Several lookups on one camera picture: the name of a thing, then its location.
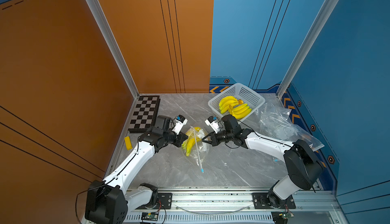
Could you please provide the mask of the yellow banana bunch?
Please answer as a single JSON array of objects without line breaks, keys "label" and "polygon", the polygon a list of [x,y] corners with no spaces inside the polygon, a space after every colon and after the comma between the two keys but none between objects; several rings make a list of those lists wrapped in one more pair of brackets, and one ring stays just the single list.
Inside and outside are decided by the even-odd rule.
[{"label": "yellow banana bunch", "polygon": [[248,116],[251,112],[252,109],[247,103],[235,107],[233,105],[229,106],[229,113],[238,120]]},{"label": "yellow banana bunch", "polygon": [[219,111],[221,114],[224,114],[229,110],[230,106],[234,107],[241,104],[243,104],[241,99],[237,99],[234,96],[226,96],[219,102]]},{"label": "yellow banana bunch", "polygon": [[181,147],[184,150],[185,155],[189,157],[194,145],[198,142],[201,142],[205,134],[203,129],[201,129],[200,127],[191,128],[185,134],[188,139],[182,143]]}]

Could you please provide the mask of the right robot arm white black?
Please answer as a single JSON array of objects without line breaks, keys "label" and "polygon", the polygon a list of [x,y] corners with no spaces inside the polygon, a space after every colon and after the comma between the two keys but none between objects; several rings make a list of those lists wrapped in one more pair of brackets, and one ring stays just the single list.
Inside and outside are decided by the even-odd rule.
[{"label": "right robot arm white black", "polygon": [[213,132],[202,139],[204,143],[218,146],[231,141],[238,147],[263,152],[285,163],[287,176],[277,181],[266,195],[266,204],[271,208],[283,208],[287,199],[297,191],[311,190],[325,170],[321,160],[303,140],[283,141],[257,133],[251,127],[243,129],[232,115],[222,117],[221,121],[223,129],[216,117],[205,120]]}]

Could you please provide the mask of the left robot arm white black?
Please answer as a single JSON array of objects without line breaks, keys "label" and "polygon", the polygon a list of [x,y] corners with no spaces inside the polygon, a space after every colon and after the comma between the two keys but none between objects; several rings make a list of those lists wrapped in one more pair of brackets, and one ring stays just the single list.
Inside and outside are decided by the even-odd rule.
[{"label": "left robot arm white black", "polygon": [[187,119],[159,115],[155,124],[143,133],[135,150],[102,181],[88,187],[85,219],[95,224],[121,224],[128,211],[139,207],[154,208],[158,203],[158,188],[143,183],[127,195],[128,188],[142,167],[162,148],[172,144],[181,147],[188,136],[182,132]]}]

